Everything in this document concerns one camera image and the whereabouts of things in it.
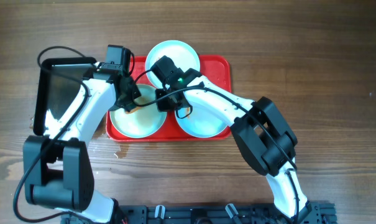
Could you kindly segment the green orange sponge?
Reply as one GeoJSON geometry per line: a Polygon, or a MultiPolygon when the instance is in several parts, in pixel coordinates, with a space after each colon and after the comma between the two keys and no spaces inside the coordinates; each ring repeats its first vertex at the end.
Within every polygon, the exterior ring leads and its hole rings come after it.
{"type": "Polygon", "coordinates": [[[142,109],[141,106],[137,106],[137,105],[127,105],[125,107],[123,107],[124,111],[125,111],[125,114],[132,114],[140,109],[142,109]]]}

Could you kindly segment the white plate top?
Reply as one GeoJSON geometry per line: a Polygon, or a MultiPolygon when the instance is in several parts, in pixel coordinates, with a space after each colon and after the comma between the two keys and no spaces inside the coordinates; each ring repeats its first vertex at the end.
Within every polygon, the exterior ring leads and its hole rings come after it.
{"type": "Polygon", "coordinates": [[[145,70],[149,70],[163,56],[172,59],[176,68],[181,69],[182,74],[175,79],[179,83],[182,82],[183,74],[188,69],[200,71],[200,60],[196,51],[187,43],[179,40],[166,40],[157,44],[146,58],[145,70]]]}

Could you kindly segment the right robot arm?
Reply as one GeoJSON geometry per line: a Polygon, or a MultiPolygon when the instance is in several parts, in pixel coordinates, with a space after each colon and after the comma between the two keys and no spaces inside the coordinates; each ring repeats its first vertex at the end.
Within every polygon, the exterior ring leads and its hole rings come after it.
{"type": "Polygon", "coordinates": [[[308,199],[296,174],[298,140],[270,99],[241,98],[216,86],[204,75],[162,75],[160,79],[162,96],[158,104],[201,108],[226,123],[243,159],[266,177],[275,208],[293,223],[300,223],[308,216],[308,199]]]}

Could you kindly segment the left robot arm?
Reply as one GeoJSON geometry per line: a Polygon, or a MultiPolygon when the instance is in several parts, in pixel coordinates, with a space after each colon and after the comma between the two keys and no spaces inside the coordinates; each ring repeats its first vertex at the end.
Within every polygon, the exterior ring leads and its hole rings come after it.
{"type": "Polygon", "coordinates": [[[29,136],[23,145],[24,174],[16,188],[18,199],[57,209],[63,221],[124,223],[117,200],[94,189],[94,176],[87,146],[102,117],[109,110],[133,109],[131,98],[137,89],[128,65],[99,63],[77,80],[81,88],[56,125],[47,134],[29,136]]]}

